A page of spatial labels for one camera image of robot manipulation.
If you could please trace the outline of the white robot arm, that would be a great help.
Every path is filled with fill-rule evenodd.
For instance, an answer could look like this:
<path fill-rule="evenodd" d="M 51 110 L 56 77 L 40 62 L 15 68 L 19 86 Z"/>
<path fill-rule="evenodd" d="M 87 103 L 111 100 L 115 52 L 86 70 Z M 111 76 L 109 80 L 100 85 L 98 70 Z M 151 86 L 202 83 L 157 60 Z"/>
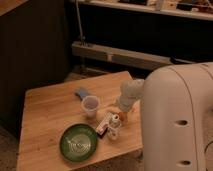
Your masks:
<path fill-rule="evenodd" d="M 121 84 L 119 108 L 140 103 L 144 171 L 206 171 L 203 116 L 213 110 L 213 62 L 170 65 Z"/>

